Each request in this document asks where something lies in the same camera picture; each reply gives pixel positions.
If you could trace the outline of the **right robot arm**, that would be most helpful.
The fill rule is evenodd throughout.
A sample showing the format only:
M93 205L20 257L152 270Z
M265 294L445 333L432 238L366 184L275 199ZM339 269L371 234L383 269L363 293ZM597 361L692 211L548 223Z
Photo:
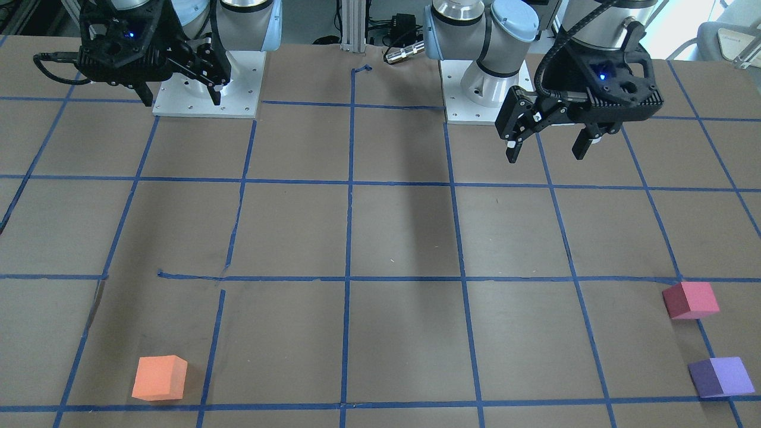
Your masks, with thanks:
M280 1L87 1L74 66L85 78L133 90L154 105L149 84L183 75L215 106L234 83L232 52L275 51Z

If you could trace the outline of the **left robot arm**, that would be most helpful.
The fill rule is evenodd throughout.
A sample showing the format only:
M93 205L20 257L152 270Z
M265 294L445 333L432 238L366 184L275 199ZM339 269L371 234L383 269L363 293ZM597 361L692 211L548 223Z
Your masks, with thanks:
M426 54L470 61L461 87L478 105L498 108L495 128L516 163L522 144L552 125L581 124L573 155L643 121L664 105L652 59L641 45L655 1L571 1L533 76L518 81L540 16L524 1L432 1L423 27Z

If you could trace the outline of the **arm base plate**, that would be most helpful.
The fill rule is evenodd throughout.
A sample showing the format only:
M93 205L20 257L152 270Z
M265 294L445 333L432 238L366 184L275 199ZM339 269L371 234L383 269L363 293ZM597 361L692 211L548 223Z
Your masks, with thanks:
M533 90L526 62L506 78L489 75L476 61L445 60L439 68L449 124L493 125L511 87Z
M267 56L266 52L227 52L232 66L231 82L221 87L220 105L212 102L200 82L175 73L161 84L152 113L159 117L253 119Z

